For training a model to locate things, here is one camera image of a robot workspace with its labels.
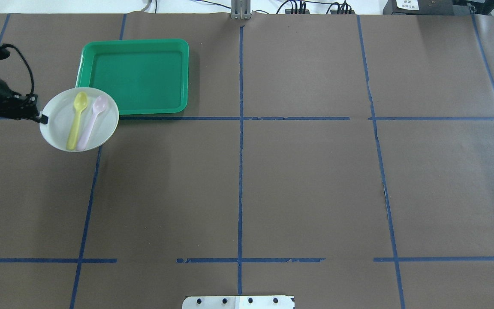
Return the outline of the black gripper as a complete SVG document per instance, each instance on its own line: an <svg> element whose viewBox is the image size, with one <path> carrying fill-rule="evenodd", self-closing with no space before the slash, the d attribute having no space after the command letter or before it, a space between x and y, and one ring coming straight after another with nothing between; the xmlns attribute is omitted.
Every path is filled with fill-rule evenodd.
<svg viewBox="0 0 494 309"><path fill-rule="evenodd" d="M17 121L37 121L44 125L48 123L48 117L39 112L36 94L17 93L2 79L0 79L0 117Z"/></svg>

